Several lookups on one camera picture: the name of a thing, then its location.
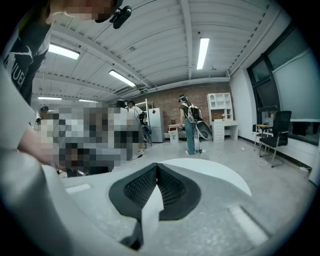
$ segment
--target white bin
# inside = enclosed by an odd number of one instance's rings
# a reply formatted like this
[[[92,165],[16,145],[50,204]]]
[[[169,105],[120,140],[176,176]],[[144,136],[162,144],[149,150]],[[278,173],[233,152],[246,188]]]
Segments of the white bin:
[[[170,143],[177,144],[179,142],[178,127],[169,127]]]

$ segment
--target floor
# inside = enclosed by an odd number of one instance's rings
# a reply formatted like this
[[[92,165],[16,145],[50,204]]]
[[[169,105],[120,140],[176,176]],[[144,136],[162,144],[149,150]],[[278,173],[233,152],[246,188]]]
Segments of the floor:
[[[200,146],[206,152],[189,156],[185,154],[185,141],[179,141],[178,144],[170,144],[169,141],[154,143],[145,150],[143,157],[115,167],[114,172],[176,158],[214,161],[237,172],[249,186],[252,198],[261,206],[272,210],[283,225],[294,217],[298,210],[306,209],[316,192],[316,186],[308,180],[307,172],[289,162],[271,168],[271,157],[260,158],[259,151],[254,151],[253,144],[244,140],[226,138],[225,141],[213,143],[202,141]]]

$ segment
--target black mesh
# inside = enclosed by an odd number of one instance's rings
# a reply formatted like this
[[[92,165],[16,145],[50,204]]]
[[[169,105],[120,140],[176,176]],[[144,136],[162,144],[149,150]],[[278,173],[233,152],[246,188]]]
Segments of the black mesh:
[[[145,206],[157,184],[157,166],[124,187],[124,194],[141,208]]]
[[[161,192],[164,210],[160,221],[180,220],[192,211],[201,198],[199,186],[162,163],[152,163],[115,182],[109,190],[109,198],[124,216],[142,217],[142,209],[148,202],[156,185]]]
[[[171,174],[159,168],[157,185],[161,191],[163,206],[179,201],[186,193],[186,186]]]

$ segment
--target refrigerator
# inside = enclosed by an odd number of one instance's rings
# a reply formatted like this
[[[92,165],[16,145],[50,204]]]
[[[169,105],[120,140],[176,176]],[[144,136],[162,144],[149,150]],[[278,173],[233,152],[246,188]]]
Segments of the refrigerator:
[[[149,109],[149,125],[151,126],[151,141],[164,142],[165,141],[165,124],[164,113],[160,108]]]

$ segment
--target desk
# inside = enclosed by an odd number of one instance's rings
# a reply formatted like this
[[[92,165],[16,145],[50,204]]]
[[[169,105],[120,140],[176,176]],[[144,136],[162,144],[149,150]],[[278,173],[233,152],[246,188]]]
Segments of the desk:
[[[232,140],[238,140],[238,122],[237,121],[214,121],[211,122],[214,141],[225,140],[225,127],[230,127],[230,137]]]

